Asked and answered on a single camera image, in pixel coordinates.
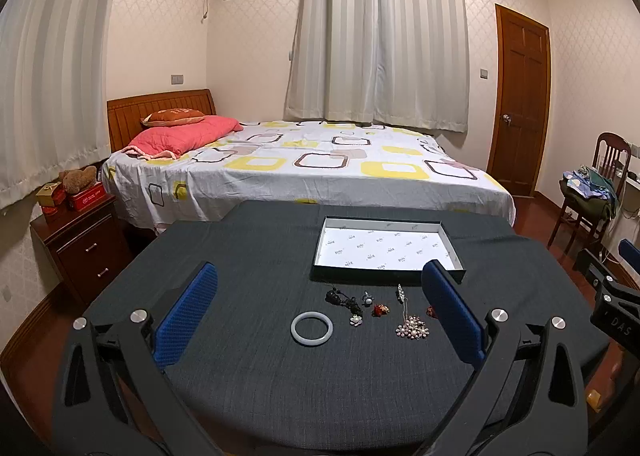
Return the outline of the green tray white lining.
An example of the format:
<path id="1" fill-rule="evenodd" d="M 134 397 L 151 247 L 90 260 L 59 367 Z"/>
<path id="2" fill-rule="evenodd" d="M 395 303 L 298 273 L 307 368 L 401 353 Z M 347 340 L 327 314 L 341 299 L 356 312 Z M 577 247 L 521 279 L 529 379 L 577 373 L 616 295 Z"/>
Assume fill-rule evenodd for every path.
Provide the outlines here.
<path id="1" fill-rule="evenodd" d="M 423 266 L 439 261 L 454 280 L 465 267 L 440 222 L 327 217 L 317 241 L 310 278 L 325 283 L 418 286 Z"/>

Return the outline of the red gold knot charm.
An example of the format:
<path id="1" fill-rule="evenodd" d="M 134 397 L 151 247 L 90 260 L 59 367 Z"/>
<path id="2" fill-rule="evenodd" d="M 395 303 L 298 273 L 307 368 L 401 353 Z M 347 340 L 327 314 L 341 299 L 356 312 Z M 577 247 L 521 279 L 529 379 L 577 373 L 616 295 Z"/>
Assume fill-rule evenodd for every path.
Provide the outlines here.
<path id="1" fill-rule="evenodd" d="M 390 309 L 384 304 L 377 304 L 372 307 L 371 315 L 373 317 L 382 317 L 387 315 L 390 312 Z"/>

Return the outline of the dark grey table cloth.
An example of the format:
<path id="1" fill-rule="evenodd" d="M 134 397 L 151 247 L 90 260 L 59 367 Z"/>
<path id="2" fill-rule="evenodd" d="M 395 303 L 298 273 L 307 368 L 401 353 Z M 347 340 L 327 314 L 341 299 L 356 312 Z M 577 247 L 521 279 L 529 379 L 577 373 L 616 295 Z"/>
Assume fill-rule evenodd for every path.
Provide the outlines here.
<path id="1" fill-rule="evenodd" d="M 436 320 L 423 340 L 397 337 L 396 283 L 345 283 L 352 297 L 368 291 L 390 308 L 358 327 L 346 309 L 326 302 L 328 288 L 310 270 L 329 216 L 443 223 L 465 267 L 466 302 L 478 316 L 502 307 L 522 323 L 564 318 L 583 372 L 592 372 L 608 347 L 590 323 L 587 300 L 540 242 L 497 216 L 398 208 L 247 201 L 219 222 L 175 223 L 93 301 L 88 317 L 96 324 L 122 320 L 154 305 L 200 263 L 213 263 L 216 297 L 167 370 L 201 420 L 289 447 L 377 447 L 396 455 L 432 433 L 472 369 Z M 292 338 L 292 319 L 308 311 L 333 321 L 322 346 Z"/>

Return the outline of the bed with patterned sheet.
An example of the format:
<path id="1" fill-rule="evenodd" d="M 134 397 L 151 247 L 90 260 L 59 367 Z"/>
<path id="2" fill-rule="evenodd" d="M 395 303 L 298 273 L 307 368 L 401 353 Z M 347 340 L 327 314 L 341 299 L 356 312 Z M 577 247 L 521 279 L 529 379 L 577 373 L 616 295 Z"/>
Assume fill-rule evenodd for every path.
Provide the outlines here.
<path id="1" fill-rule="evenodd" d="M 120 214 L 163 231 L 221 220 L 243 201 L 466 211 L 514 223 L 512 196 L 435 139 L 399 127 L 260 122 L 175 158 L 112 153 L 101 172 Z"/>

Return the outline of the pearl flower brooch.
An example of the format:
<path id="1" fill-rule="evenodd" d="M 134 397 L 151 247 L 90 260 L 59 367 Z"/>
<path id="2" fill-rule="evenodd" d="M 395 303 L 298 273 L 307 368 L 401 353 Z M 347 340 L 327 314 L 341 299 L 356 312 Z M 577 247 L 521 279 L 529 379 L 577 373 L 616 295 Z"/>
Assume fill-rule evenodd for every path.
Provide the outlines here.
<path id="1" fill-rule="evenodd" d="M 362 317 L 360 315 L 352 315 L 352 317 L 349 318 L 349 324 L 352 325 L 352 327 L 358 327 L 362 324 Z"/>

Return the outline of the brown teddy bear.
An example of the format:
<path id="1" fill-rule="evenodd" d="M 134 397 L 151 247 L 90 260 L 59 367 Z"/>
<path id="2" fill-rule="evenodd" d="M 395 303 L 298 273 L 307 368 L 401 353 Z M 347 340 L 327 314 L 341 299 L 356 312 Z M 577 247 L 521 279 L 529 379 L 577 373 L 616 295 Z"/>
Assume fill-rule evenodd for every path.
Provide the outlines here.
<path id="1" fill-rule="evenodd" d="M 78 195 L 96 183 L 96 167 L 88 165 L 83 169 L 62 171 L 58 173 L 58 180 L 67 194 Z"/>

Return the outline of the black cord pendant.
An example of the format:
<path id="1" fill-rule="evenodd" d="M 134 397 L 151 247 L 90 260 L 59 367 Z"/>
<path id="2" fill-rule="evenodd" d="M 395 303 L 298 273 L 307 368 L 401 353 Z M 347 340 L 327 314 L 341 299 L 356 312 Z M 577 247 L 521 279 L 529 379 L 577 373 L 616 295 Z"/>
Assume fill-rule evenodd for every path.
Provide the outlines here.
<path id="1" fill-rule="evenodd" d="M 332 288 L 326 293 L 326 302 L 348 309 L 350 314 L 361 316 L 362 309 L 354 297 L 347 297 L 344 292 Z"/>

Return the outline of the dark wooden nightstand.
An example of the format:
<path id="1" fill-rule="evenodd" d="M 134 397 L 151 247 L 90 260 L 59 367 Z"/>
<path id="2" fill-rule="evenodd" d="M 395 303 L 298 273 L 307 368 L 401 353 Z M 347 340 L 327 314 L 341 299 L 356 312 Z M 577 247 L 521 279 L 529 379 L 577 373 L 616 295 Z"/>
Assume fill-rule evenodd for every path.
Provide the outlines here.
<path id="1" fill-rule="evenodd" d="M 30 222 L 30 229 L 47 251 L 61 283 L 85 307 L 132 260 L 113 196 L 82 211 L 64 211 L 50 221 L 40 215 Z"/>

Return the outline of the clothes pile on chair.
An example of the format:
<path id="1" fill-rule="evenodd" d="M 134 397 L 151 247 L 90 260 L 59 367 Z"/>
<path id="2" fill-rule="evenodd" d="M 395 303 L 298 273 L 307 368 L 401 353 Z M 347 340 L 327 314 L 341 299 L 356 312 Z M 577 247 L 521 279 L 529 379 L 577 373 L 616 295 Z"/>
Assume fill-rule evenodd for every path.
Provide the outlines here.
<path id="1" fill-rule="evenodd" d="M 560 188 L 570 208 L 588 221 L 613 220 L 616 216 L 620 203 L 614 186 L 595 169 L 583 165 L 578 170 L 565 171 Z"/>

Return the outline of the wooden headboard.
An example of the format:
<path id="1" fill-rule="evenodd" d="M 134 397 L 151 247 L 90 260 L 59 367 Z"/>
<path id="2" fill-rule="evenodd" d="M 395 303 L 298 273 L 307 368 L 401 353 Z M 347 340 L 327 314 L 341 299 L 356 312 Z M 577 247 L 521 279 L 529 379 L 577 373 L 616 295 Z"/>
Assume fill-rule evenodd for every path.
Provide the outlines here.
<path id="1" fill-rule="evenodd" d="M 121 150 L 143 131 L 142 120 L 163 109 L 196 109 L 215 116 L 214 98 L 208 88 L 137 95 L 107 101 L 108 134 L 111 152 Z"/>

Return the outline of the grey window curtain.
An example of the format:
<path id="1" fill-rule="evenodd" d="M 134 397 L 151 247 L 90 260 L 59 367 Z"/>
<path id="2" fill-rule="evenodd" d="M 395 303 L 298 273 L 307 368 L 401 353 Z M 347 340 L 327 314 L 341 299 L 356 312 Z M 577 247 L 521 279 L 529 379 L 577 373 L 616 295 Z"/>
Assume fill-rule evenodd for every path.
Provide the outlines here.
<path id="1" fill-rule="evenodd" d="M 464 133 L 464 0 L 299 0 L 284 114 Z"/>

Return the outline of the white jade bangle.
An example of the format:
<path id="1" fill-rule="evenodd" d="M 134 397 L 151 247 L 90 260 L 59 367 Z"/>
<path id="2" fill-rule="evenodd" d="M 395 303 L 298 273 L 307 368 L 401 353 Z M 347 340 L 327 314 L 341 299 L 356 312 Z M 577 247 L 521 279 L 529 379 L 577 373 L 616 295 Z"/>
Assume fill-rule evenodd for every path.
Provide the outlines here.
<path id="1" fill-rule="evenodd" d="M 314 339 L 303 337 L 297 331 L 297 325 L 301 321 L 306 319 L 315 319 L 315 320 L 321 321 L 321 323 L 323 323 L 324 326 L 326 326 L 326 332 L 324 333 L 324 335 Z M 316 311 L 308 311 L 308 312 L 300 313 L 292 319 L 291 325 L 290 325 L 290 332 L 294 341 L 300 344 L 301 346 L 307 346 L 307 348 L 315 348 L 316 346 L 322 346 L 322 344 L 328 342 L 331 339 L 334 332 L 334 325 L 333 325 L 333 321 L 330 320 L 329 317 L 326 316 L 326 314 L 316 312 Z"/>

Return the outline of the silver crystal bar brooch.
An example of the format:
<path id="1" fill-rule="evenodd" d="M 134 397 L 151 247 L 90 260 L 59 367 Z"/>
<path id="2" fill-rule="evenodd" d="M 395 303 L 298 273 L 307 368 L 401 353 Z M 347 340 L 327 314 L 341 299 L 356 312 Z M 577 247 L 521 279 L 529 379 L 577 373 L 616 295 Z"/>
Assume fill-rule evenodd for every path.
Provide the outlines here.
<path id="1" fill-rule="evenodd" d="M 400 283 L 398 283 L 398 285 L 397 285 L 396 294 L 397 294 L 398 301 L 401 304 L 405 304 L 406 303 L 406 294 L 405 294 L 404 288 L 402 288 Z"/>

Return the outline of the gold small box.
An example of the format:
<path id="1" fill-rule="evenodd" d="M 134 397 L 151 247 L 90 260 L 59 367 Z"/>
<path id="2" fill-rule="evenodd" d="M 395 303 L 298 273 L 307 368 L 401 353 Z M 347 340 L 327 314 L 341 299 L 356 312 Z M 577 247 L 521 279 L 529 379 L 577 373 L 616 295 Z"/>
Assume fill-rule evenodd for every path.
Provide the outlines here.
<path id="1" fill-rule="evenodd" d="M 66 191 L 60 181 L 50 182 L 37 191 L 36 199 L 42 207 L 58 207 L 66 199 Z"/>

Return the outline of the left white curtain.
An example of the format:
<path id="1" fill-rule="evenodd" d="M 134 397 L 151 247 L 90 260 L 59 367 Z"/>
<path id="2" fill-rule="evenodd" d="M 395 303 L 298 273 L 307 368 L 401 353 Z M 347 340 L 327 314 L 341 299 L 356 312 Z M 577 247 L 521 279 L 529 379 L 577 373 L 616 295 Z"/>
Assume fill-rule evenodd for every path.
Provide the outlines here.
<path id="1" fill-rule="evenodd" d="M 8 0 L 1 11 L 1 204 L 111 151 L 112 0 Z"/>

